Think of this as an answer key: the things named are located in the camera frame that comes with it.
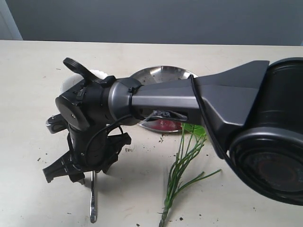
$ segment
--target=gray wall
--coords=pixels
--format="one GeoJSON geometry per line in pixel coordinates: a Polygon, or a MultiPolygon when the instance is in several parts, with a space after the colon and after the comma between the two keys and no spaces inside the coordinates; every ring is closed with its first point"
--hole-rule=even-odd
{"type": "Polygon", "coordinates": [[[300,45],[303,0],[7,0],[24,40],[300,45]]]}

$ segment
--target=tabletop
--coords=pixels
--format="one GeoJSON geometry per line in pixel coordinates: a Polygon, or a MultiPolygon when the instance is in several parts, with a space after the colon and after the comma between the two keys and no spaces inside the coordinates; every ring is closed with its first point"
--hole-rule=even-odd
{"type": "MultiPolygon", "coordinates": [[[[204,76],[253,60],[303,57],[303,47],[0,41],[0,226],[154,227],[160,221],[179,134],[124,127],[132,144],[122,149],[107,175],[98,174],[95,224],[89,221],[89,184],[72,183],[67,176],[46,182],[42,169],[68,150],[67,132],[51,135],[45,127],[46,119],[58,113],[54,99],[62,82],[73,74],[62,64],[65,57],[118,78],[156,65],[204,76]]],[[[301,207],[254,192],[208,142],[184,180],[219,168],[221,173],[177,197],[168,227],[302,226],[301,207]]]]}

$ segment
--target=metal bowl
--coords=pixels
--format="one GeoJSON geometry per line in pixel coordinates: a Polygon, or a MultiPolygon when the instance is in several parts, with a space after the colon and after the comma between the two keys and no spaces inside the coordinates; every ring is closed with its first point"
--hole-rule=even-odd
{"type": "MultiPolygon", "coordinates": [[[[145,68],[134,73],[131,77],[140,81],[143,85],[163,83],[177,79],[187,79],[189,75],[197,77],[194,73],[174,67],[174,66],[155,66],[145,68]]],[[[156,132],[178,132],[182,131],[181,123],[158,119],[152,122],[141,121],[138,123],[143,128],[156,132]]]]}

